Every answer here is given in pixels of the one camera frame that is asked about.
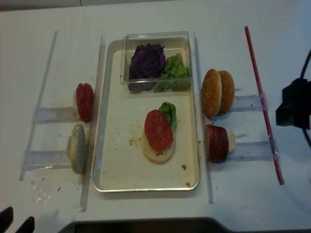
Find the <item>top bun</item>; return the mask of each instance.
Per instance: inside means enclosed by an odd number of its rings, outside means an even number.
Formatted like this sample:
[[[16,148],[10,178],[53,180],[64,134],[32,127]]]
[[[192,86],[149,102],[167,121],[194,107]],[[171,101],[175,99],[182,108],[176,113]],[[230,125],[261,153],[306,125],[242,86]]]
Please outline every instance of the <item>top bun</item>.
[[[218,71],[210,69],[202,84],[202,107],[207,117],[217,116],[222,100],[222,83]]]
[[[233,103],[234,99],[234,82],[231,74],[228,71],[221,70],[219,71],[221,80],[222,80],[222,103],[218,112],[218,116],[223,116],[226,114]]]

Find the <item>white tray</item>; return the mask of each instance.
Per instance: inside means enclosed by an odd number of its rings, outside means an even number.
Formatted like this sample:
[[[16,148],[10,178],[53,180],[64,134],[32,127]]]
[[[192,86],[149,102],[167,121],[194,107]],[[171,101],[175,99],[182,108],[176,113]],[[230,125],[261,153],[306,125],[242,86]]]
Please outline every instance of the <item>white tray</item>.
[[[194,97],[189,91],[130,94],[120,84],[122,41],[109,45],[93,183],[100,192],[192,190],[200,180]],[[163,102],[176,106],[176,150],[161,165],[140,147],[147,114]]]

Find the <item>bottom bun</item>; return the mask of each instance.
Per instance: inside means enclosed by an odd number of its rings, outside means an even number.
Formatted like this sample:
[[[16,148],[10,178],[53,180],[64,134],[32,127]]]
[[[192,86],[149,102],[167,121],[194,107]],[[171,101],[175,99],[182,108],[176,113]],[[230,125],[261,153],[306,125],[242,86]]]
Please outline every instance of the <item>bottom bun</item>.
[[[144,155],[152,162],[162,164],[168,161],[175,152],[176,138],[173,133],[173,142],[161,151],[154,150],[148,141],[145,131],[142,132],[141,136],[141,149]]]

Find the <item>clear plastic box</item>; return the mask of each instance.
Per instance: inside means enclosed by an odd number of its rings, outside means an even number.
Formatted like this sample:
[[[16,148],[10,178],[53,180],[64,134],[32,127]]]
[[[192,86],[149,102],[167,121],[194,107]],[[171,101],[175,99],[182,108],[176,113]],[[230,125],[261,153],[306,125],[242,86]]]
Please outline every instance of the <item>clear plastic box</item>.
[[[180,53],[182,61],[187,70],[186,77],[173,78],[145,78],[130,79],[129,71],[132,57],[138,46],[147,44],[160,44],[163,47],[164,55],[168,57]],[[121,63],[121,83],[126,83],[130,93],[137,92],[161,92],[161,91],[184,91],[190,87],[192,79],[191,52],[188,32],[174,33],[151,33],[131,34],[123,39],[123,54]]]

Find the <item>red straw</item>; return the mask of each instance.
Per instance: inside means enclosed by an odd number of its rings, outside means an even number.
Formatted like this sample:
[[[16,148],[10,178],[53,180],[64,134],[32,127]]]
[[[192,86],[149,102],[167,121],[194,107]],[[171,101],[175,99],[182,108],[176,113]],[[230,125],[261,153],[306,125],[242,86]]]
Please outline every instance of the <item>red straw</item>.
[[[274,166],[276,169],[277,179],[278,179],[279,184],[283,185],[284,181],[283,181],[280,166],[278,164],[278,157],[277,157],[278,151],[277,151],[277,147],[276,147],[275,141],[274,141],[273,136],[272,136],[272,130],[271,130],[270,121],[269,121],[269,117],[268,117],[267,106],[266,106],[266,102],[264,101],[263,91],[262,91],[261,84],[260,84],[260,79],[259,79],[256,61],[255,61],[251,37],[249,35],[249,30],[248,30],[247,26],[245,27],[245,34],[246,34],[246,38],[247,38],[249,53],[251,55],[251,59],[252,59],[252,63],[253,63],[253,69],[254,69],[254,73],[255,73],[258,92],[259,92],[259,95],[261,97],[260,99],[261,99],[261,105],[262,105],[262,112],[263,112],[264,120],[266,122],[268,138],[269,138],[270,144],[271,144],[271,150],[273,153],[273,160],[274,160]]]

